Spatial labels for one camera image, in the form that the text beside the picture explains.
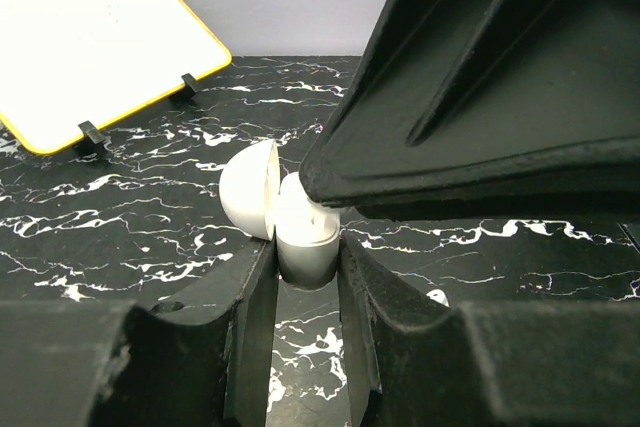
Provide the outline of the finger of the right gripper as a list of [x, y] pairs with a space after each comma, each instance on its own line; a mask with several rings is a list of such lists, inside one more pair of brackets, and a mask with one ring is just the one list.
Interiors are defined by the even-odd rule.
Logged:
[[305, 156], [369, 218], [639, 217], [639, 0], [386, 0]]

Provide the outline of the white round disc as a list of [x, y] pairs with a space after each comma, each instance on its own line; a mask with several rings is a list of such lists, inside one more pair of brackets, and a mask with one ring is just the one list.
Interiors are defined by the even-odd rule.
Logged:
[[327, 223], [318, 229], [281, 217], [280, 173], [275, 141], [268, 139], [235, 154], [219, 181], [219, 198], [231, 223], [246, 234], [276, 243], [279, 272], [289, 284], [318, 290], [336, 272], [341, 230], [340, 212], [323, 207]]

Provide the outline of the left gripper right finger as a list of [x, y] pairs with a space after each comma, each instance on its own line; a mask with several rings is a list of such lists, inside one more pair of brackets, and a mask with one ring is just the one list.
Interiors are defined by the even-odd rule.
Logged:
[[340, 240], [337, 286], [355, 426], [635, 426], [639, 307], [445, 306]]

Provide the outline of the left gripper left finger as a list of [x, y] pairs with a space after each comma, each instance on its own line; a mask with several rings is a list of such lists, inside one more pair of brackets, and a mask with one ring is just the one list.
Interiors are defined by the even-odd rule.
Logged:
[[5, 426], [262, 426], [278, 296], [275, 245], [146, 306], [1, 304]]

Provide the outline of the white earbud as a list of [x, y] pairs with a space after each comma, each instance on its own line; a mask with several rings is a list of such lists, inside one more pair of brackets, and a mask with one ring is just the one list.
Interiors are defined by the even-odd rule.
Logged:
[[449, 306], [449, 301], [445, 292], [441, 289], [432, 289], [427, 293], [427, 297], [445, 307]]
[[304, 190], [298, 172], [288, 174], [280, 187], [280, 214], [287, 222], [301, 222], [324, 228], [327, 213], [312, 202]]

